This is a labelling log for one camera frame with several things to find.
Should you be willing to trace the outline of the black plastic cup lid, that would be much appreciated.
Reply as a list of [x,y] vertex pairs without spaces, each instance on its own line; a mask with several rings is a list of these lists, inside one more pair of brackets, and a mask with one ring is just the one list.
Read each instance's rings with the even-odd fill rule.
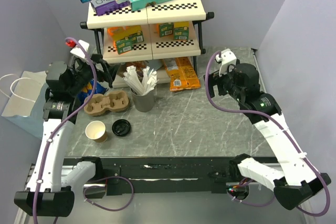
[[112,125],[114,135],[124,137],[131,132],[131,124],[126,119],[118,119]]

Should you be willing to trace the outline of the brown paper coffee cup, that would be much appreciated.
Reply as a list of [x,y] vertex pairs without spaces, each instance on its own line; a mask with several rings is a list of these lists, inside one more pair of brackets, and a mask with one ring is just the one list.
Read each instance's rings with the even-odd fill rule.
[[102,121],[92,121],[85,129],[86,137],[96,143],[103,143],[107,140],[106,126]]

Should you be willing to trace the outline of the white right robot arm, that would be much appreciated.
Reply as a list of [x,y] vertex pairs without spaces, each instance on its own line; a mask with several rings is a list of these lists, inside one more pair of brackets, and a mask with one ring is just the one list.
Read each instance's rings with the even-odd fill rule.
[[287,210],[299,208],[303,202],[323,190],[326,205],[315,215],[324,215],[330,207],[328,185],[331,184],[331,178],[311,164],[290,132],[275,98],[261,91],[256,67],[248,63],[224,64],[213,73],[206,72],[204,81],[211,105],[223,112],[230,112],[213,102],[214,86],[217,86],[219,95],[231,96],[239,105],[234,113],[248,117],[267,141],[281,167],[276,170],[247,154],[241,154],[232,160],[230,177],[235,181],[249,178],[262,184],[273,192],[277,201]]

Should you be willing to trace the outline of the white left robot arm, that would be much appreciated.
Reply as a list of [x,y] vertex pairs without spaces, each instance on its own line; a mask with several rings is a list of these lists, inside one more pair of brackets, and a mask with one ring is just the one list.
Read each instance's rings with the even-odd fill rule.
[[110,66],[101,54],[93,54],[90,60],[77,58],[72,66],[55,61],[46,71],[40,151],[26,188],[14,197],[15,205],[34,218],[69,216],[75,189],[87,181],[98,183],[103,179],[98,157],[82,157],[68,175],[61,175],[68,141],[82,108],[78,94],[93,79],[112,86],[117,74],[118,69]]

